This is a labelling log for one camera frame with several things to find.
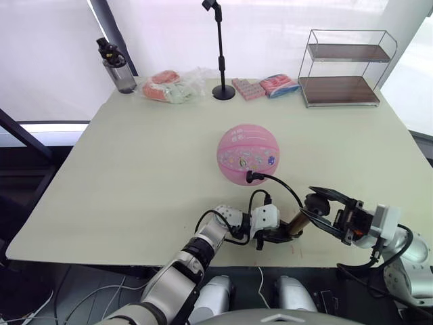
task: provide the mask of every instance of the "snack package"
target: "snack package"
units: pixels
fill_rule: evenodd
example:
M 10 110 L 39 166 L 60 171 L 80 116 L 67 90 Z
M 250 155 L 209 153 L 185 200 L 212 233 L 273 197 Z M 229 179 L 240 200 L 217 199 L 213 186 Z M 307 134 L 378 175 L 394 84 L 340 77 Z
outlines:
M 267 77 L 260 82 L 260 86 L 265 89 L 268 98 L 276 98 L 299 88 L 299 84 L 285 74 L 275 74 Z
M 183 75 L 165 70 L 140 84 L 137 91 L 151 100 L 182 104 L 204 95 L 205 74 L 206 70 L 200 68 Z
M 265 90 L 259 83 L 250 83 L 246 79 L 234 78 L 231 80 L 231 84 L 245 100 L 255 100 L 256 98 L 266 95 Z

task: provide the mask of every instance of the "plastic bag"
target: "plastic bag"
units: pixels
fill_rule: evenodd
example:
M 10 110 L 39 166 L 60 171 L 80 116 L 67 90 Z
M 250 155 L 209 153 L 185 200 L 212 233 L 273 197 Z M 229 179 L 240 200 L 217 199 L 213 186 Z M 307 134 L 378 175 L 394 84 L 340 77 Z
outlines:
M 203 68 L 183 74 L 165 70 L 139 84 L 136 92 L 151 100 L 182 104 L 205 95 L 205 82 L 209 74 L 210 71 Z
M 291 93 L 299 88 L 299 84 L 286 74 L 275 74 L 260 82 L 268 98 L 276 98 L 285 93 Z

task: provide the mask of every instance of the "metal shelf rack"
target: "metal shelf rack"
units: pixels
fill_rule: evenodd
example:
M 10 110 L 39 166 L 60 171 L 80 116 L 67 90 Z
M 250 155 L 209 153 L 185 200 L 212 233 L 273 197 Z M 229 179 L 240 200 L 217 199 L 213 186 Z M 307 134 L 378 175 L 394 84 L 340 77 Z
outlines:
M 338 33 L 370 33 L 379 34 L 379 41 L 374 44 L 364 43 L 332 43 L 329 37 L 326 42 L 319 42 L 317 33 L 335 33 L 339 39 Z M 368 36 L 368 41 L 373 40 L 373 36 Z M 380 101 L 375 95 L 374 90 L 384 76 L 389 63 L 397 51 L 397 42 L 386 30 L 326 30 L 312 29 L 307 41 L 302 64 L 299 70 L 298 83 L 302 88 L 307 107 L 313 106 L 358 106 L 358 105 L 375 105 Z M 308 74 L 301 76 L 302 67 L 304 66 L 306 53 L 309 53 L 311 65 Z M 311 76 L 313 66 L 322 62 L 357 62 L 366 64 L 360 75 L 337 75 L 337 76 Z M 370 86 L 365 78 L 365 73 L 371 63 L 384 64 L 384 68 L 377 81 Z

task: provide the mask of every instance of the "water bottle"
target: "water bottle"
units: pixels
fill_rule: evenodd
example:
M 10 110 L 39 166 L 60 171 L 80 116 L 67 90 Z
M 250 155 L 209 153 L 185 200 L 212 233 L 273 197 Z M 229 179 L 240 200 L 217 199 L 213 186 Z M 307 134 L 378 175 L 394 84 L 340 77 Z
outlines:
M 102 57 L 102 64 L 121 93 L 132 93 L 136 88 L 131 69 L 116 45 L 110 44 L 105 38 L 96 40 L 98 51 Z

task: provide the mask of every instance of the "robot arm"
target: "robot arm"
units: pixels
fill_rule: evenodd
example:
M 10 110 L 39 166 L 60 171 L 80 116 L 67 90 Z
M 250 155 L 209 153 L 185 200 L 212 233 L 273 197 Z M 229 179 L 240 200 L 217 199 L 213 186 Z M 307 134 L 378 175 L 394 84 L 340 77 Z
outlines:
M 126 305 L 99 325 L 184 325 L 199 296 L 198 284 L 228 233 L 235 238 L 254 237 L 257 232 L 279 226 L 273 204 L 255 209 L 251 216 L 221 205 L 216 208 L 231 229 L 214 217 L 149 282 L 140 302 Z
M 308 219 L 344 244 L 353 243 L 360 248 L 372 248 L 371 262 L 363 266 L 367 269 L 378 262 L 382 255 L 386 263 L 385 284 L 392 295 L 418 307 L 433 306 L 430 249 L 420 234 L 414 236 L 409 228 L 398 224 L 401 216 L 399 209 L 379 204 L 375 211 L 367 211 L 363 209 L 362 201 L 335 190 L 317 187 L 310 189 L 315 193 L 306 196 L 306 205 L 291 222 L 292 225 Z M 344 205 L 344 209 L 337 212 L 333 223 L 323 217 L 329 214 L 328 200 Z

